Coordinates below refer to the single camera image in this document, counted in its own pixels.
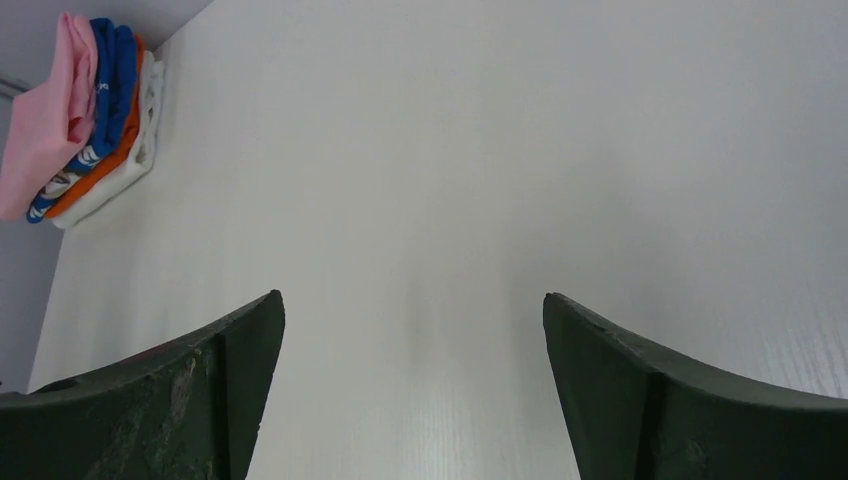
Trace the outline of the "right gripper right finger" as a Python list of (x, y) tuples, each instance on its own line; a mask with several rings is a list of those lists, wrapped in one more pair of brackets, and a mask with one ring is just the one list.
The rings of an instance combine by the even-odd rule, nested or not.
[(559, 293), (547, 352), (584, 479), (843, 479), (847, 403), (743, 377)]

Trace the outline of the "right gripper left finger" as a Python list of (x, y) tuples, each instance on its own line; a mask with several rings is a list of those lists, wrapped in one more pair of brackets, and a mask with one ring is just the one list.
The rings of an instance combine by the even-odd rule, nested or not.
[(280, 292), (122, 361), (1, 397), (5, 479), (243, 479), (285, 329)]

